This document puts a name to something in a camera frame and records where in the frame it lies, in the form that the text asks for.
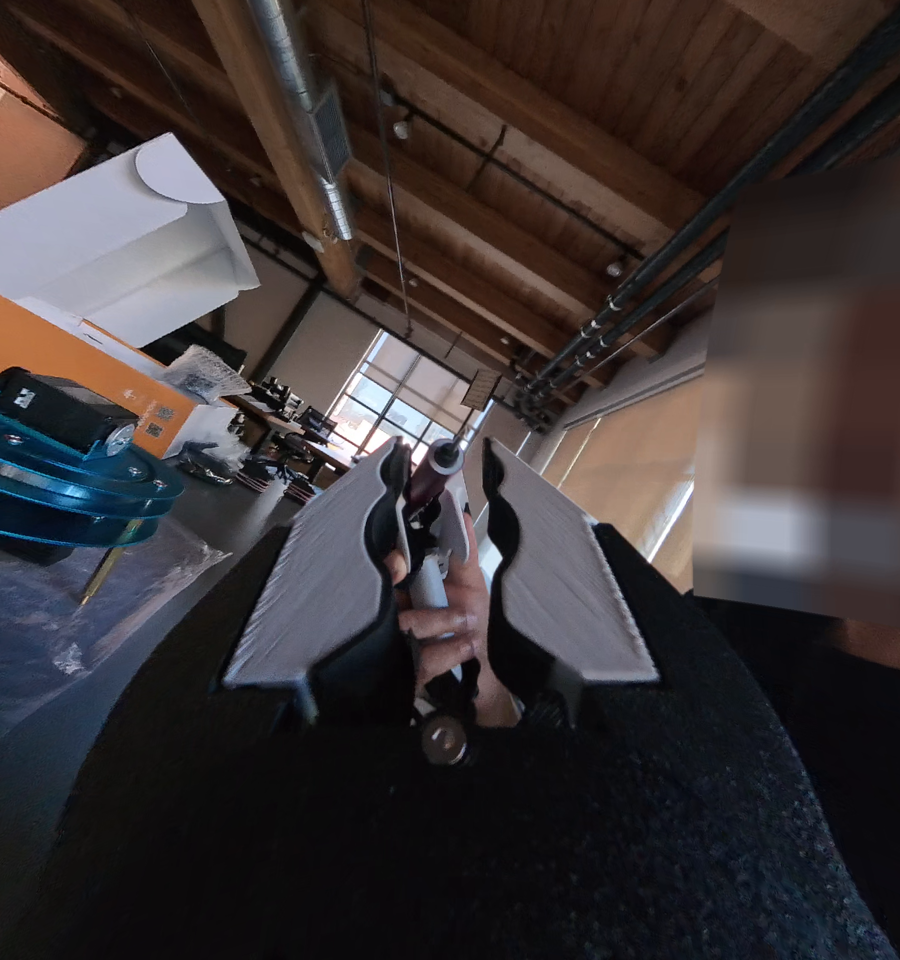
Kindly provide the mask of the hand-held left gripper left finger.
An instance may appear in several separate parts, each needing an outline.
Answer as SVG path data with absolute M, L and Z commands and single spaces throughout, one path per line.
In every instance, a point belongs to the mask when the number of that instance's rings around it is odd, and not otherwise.
M 394 438 L 297 514 L 220 673 L 223 690 L 287 694 L 305 726 L 409 726 L 414 654 L 391 554 L 411 565 L 408 446 Z

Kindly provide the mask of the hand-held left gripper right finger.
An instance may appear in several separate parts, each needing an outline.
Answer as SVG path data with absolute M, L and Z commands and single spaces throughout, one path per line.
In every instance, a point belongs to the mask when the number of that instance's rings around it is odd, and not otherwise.
M 482 486 L 500 556 L 488 654 L 517 702 L 575 726 L 587 690 L 659 684 L 597 522 L 495 439 L 483 443 Z

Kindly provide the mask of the red electric screwdriver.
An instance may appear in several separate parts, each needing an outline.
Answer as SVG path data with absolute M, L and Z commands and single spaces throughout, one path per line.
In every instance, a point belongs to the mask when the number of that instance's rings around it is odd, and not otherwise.
M 429 442 L 423 459 L 408 477 L 404 494 L 406 521 L 415 522 L 421 512 L 438 500 L 450 480 L 462 473 L 470 441 L 477 429 L 470 425 L 470 421 L 476 419 L 479 422 L 490 405 L 487 402 L 480 410 L 469 408 L 456 433 L 432 438 Z

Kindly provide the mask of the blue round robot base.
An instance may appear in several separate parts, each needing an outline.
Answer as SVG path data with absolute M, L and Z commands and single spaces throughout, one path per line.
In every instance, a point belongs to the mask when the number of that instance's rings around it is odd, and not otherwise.
M 81 459 L 0 417 L 0 550 L 51 566 L 76 548 L 135 546 L 152 537 L 184 484 L 132 441 Z

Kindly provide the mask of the person's right hand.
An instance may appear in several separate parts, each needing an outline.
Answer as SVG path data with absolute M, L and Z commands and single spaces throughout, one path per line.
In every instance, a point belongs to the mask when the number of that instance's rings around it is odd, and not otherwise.
M 416 608 L 408 591 L 395 590 L 400 629 L 416 643 L 416 690 L 414 705 L 422 714 L 432 711 L 429 684 L 456 667 L 479 665 L 474 706 L 476 722 L 486 728 L 517 726 L 521 714 L 517 702 L 491 668 L 487 652 L 490 593 L 478 559 L 461 563 L 451 558 L 443 582 L 447 606 Z

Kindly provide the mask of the large paned window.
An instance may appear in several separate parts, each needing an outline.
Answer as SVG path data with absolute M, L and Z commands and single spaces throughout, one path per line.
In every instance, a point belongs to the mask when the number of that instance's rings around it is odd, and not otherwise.
M 329 414 L 331 444 L 359 459 L 399 437 L 419 464 L 437 440 L 465 448 L 487 411 L 462 404 L 469 383 L 388 333 L 378 334 Z

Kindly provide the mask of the beige roller blind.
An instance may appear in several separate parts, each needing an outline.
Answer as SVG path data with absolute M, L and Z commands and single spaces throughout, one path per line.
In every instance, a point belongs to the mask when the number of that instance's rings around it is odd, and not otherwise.
M 684 593 L 693 584 L 696 436 L 703 379 L 567 430 L 543 477 L 613 525 Z

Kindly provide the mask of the background office desks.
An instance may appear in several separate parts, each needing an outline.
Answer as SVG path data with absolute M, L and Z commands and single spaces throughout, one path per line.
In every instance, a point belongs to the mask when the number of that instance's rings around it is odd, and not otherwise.
M 243 486 L 261 492 L 280 483 L 285 498 L 304 506 L 351 469 L 352 456 L 331 443 L 337 422 L 288 384 L 272 376 L 225 400 L 237 409 L 230 427 L 249 451 L 237 475 Z

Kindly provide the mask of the brass standoff rod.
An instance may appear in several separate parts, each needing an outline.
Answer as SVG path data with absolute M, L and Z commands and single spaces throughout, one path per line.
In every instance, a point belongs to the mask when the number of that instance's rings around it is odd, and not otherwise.
M 115 564 L 125 551 L 124 546 L 112 547 L 105 551 L 96 565 L 89 580 L 84 584 L 80 595 L 79 606 L 86 605 L 99 592 L 101 586 L 110 576 Z

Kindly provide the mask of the clear bubble wrap bag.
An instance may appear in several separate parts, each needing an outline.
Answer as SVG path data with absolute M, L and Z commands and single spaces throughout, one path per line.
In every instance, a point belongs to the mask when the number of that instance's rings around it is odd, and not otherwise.
M 162 382 L 207 404 L 251 393 L 251 386 L 217 354 L 191 345 L 161 375 Z

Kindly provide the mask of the clear plastic sheet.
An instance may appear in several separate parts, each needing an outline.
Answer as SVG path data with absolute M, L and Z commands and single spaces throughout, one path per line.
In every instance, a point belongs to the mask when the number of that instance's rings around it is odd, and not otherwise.
M 0 551 L 0 741 L 228 557 L 168 519 L 146 542 L 126 548 L 81 604 L 103 555 L 77 549 L 41 567 Z

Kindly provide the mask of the black servo motor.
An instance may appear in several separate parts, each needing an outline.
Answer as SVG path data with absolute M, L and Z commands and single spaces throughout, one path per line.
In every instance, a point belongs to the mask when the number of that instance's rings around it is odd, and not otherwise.
M 0 373 L 0 418 L 81 459 L 127 450 L 140 424 L 137 414 L 71 379 L 21 366 Z

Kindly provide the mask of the orange cardboard box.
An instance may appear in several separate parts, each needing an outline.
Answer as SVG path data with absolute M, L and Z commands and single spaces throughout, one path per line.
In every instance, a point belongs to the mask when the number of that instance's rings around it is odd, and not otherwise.
M 107 354 L 104 339 L 93 326 L 74 334 L 0 295 L 0 372 L 18 366 L 70 379 L 135 414 L 138 447 L 159 459 L 176 455 L 195 403 L 141 370 L 144 354 L 130 349 L 127 362 Z

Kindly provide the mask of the white open cardboard box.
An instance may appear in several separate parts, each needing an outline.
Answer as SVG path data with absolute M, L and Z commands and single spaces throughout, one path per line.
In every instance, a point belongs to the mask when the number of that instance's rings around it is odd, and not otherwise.
M 260 282 L 228 203 L 167 132 L 0 210 L 0 295 L 134 348 Z

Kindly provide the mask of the black ceiling pipes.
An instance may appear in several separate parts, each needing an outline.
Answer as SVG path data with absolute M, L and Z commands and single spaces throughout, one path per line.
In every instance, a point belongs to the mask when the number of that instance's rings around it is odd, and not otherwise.
M 875 26 L 824 82 L 755 154 L 658 250 L 641 261 L 603 306 L 538 373 L 519 388 L 517 417 L 546 430 L 545 400 L 556 390 L 593 373 L 599 358 L 650 313 L 722 258 L 729 229 L 702 248 L 698 241 L 720 221 L 744 187 L 763 180 L 797 147 L 824 126 L 887 64 L 900 56 L 900 5 Z M 816 172 L 840 162 L 900 114 L 900 76 L 847 120 L 793 173 Z

